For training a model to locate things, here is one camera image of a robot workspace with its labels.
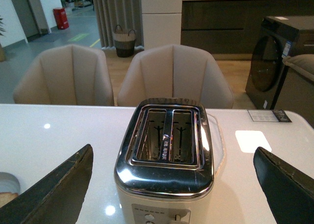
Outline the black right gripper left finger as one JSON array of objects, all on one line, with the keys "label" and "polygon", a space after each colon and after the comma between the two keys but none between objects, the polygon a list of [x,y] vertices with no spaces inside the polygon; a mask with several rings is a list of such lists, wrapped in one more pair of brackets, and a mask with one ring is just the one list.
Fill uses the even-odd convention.
[{"label": "black right gripper left finger", "polygon": [[75,224],[93,168],[85,145],[53,171],[0,209],[2,224]]}]

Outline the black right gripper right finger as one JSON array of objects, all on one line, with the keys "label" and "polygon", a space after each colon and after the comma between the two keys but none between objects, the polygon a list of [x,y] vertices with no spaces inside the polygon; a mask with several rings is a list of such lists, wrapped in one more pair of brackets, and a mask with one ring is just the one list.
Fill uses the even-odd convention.
[{"label": "black right gripper right finger", "polygon": [[258,182],[278,224],[314,222],[314,179],[262,147],[254,153]]}]

